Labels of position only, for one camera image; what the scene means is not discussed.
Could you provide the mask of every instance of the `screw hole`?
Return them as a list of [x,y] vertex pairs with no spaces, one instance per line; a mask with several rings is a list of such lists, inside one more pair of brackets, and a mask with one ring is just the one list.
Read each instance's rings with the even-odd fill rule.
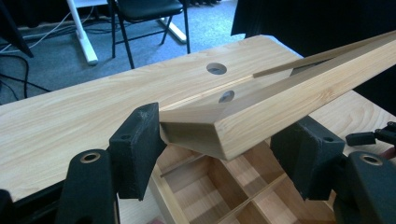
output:
[[91,152],[83,155],[80,159],[82,163],[90,163],[99,160],[100,154],[97,152]]
[[235,97],[235,92],[234,91],[226,91],[220,97],[219,104],[220,103],[230,102],[234,97]]
[[369,155],[361,155],[361,160],[365,161],[366,163],[372,164],[372,165],[377,165],[380,166],[382,165],[382,161],[377,159],[376,157],[369,156]]
[[227,72],[227,67],[221,63],[210,63],[206,70],[213,75],[223,75]]

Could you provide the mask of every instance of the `workbench top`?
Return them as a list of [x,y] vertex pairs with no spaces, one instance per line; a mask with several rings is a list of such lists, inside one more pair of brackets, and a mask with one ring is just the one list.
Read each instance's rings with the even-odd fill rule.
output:
[[[265,68],[298,58],[272,37],[254,36],[1,105],[0,189],[10,191],[15,201],[63,180],[75,155],[92,148],[107,148],[110,136],[140,105],[158,102],[160,110],[185,105],[251,80],[253,74]],[[210,63],[223,64],[226,74],[208,72]],[[274,82],[289,73],[268,76],[258,83]],[[354,91],[311,116],[342,138],[353,132],[371,132],[395,120]],[[363,147],[374,152],[388,148],[384,144]],[[121,219],[126,207],[121,204]]]

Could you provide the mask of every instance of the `chair leg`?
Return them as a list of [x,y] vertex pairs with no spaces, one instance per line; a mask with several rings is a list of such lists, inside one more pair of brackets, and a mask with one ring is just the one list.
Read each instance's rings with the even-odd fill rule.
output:
[[114,15],[114,9],[111,8],[111,38],[112,38],[112,45],[111,45],[111,52],[112,57],[116,57],[116,18]]
[[172,22],[172,18],[173,18],[173,16],[170,16],[169,19],[168,19],[168,23],[166,23],[166,28],[165,28],[165,31],[163,32],[163,40],[161,41],[161,44],[163,44],[165,42],[165,38],[166,38],[166,35],[168,34],[169,25]]
[[134,69],[134,60],[132,59],[131,49],[129,48],[129,42],[128,42],[128,37],[126,36],[123,18],[120,15],[119,15],[119,21],[120,21],[120,28],[122,31],[122,37],[125,43],[126,52],[128,54],[129,64],[131,65],[131,69]]
[[183,13],[184,13],[184,26],[186,30],[186,44],[187,44],[187,53],[191,53],[190,49],[190,32],[189,32],[189,17],[187,15],[187,1],[184,1],[183,4]]

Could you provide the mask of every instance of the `chair seat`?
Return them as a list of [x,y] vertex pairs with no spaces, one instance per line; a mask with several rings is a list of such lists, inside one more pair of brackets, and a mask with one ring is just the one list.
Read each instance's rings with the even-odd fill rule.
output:
[[126,21],[148,21],[179,14],[183,5],[178,0],[119,0],[119,9]]

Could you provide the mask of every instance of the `dark curtain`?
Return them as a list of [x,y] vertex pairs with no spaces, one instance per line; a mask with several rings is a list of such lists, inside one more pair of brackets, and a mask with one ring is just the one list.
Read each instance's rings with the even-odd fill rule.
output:
[[37,27],[61,21],[70,11],[66,0],[3,0],[18,26]]
[[[239,0],[232,35],[273,35],[303,56],[396,30],[396,0]],[[355,89],[396,115],[396,66]]]

